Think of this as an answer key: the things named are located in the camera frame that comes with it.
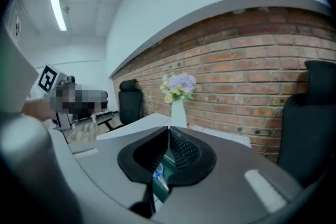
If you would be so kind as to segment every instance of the white vase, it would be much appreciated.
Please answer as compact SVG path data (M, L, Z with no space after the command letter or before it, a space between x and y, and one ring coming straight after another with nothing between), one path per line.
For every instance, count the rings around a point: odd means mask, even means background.
M183 100L176 100L172 103L171 126L187 128L187 119L183 107Z

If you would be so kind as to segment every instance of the person's arm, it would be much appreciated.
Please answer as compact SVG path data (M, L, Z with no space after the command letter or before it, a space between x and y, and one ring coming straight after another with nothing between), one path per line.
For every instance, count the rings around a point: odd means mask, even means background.
M49 119L57 119L56 112L50 108L50 103L44 98L26 101L22 112L42 122Z

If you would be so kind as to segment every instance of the chair backrest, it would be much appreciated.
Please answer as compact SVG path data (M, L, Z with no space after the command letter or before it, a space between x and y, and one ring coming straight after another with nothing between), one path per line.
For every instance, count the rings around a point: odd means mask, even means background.
M322 175L336 143L336 64L306 61L306 66L309 89L285 104L278 158L303 187Z
M124 125L139 120L142 115L143 93L135 88L135 82L135 79L126 80L119 86L119 117Z

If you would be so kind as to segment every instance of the fluorescent light fixture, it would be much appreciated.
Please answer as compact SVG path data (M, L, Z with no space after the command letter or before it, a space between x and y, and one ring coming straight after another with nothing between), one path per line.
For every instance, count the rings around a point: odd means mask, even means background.
M50 0L50 2L51 2L52 11L54 12L54 16L56 18L59 30L66 31L67 26L65 25L65 22L64 22L60 1Z

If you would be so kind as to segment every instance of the white table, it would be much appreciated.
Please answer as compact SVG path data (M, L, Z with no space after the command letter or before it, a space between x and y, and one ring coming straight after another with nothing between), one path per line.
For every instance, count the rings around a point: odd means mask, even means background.
M136 132L141 132L141 131L154 128L154 127L158 127L158 126L170 127L170 125L171 125L170 117L160 114L160 113L154 113L136 122L133 122L129 125L116 129L114 131L98 135L96 139L104 140L104 139L132 134ZM208 128L197 126L197 125L193 126L191 129L195 131L203 132L206 134L210 134L213 136L217 136L220 138L224 138L227 140L231 140L231 141L243 144L251 148L250 139L246 136L237 135L237 134L229 134L229 133L221 132L221 131L214 130L214 129L208 129Z

